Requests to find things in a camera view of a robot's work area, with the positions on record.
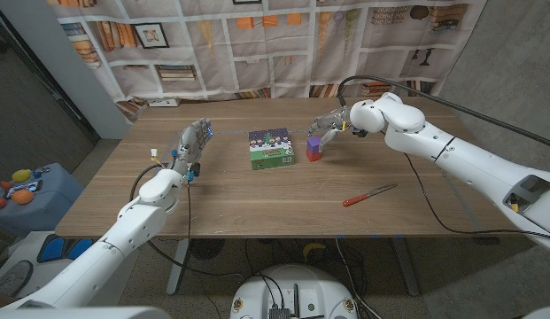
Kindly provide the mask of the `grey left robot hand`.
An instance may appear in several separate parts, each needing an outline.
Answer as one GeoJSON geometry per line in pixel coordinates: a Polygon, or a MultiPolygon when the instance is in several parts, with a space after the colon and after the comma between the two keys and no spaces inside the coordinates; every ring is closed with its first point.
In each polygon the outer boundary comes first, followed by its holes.
{"type": "Polygon", "coordinates": [[[212,136],[210,119],[201,118],[191,123],[182,131],[176,153],[167,167],[181,175],[186,175],[189,171],[199,172],[199,160],[212,136]]]}

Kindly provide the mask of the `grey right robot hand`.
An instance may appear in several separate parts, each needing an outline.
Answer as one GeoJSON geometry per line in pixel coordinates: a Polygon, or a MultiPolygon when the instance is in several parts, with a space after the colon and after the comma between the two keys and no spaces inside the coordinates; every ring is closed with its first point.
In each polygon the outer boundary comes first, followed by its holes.
{"type": "Polygon", "coordinates": [[[314,118],[313,124],[308,130],[308,135],[311,136],[316,130],[325,130],[326,133],[321,137],[319,152],[323,152],[328,144],[336,138],[339,132],[347,130],[351,125],[350,108],[342,106],[329,113],[325,113],[314,118]]]}

